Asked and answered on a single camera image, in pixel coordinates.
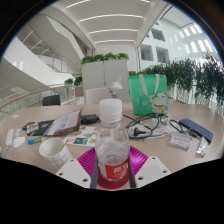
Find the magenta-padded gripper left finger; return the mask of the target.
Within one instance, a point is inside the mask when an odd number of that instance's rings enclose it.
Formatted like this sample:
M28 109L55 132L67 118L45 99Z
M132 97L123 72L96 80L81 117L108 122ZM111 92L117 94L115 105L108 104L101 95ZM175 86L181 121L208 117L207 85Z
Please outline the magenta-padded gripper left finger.
M89 149L78 159L69 159L56 175L81 187L95 189L98 181L95 148Z

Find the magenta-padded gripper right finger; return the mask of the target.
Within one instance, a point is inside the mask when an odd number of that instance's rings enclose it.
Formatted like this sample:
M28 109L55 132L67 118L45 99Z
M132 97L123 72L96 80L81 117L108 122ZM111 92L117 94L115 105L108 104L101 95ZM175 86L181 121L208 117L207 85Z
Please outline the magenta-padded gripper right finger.
M170 175L171 172L158 157L148 157L140 150L130 147L128 174L130 187L140 188Z

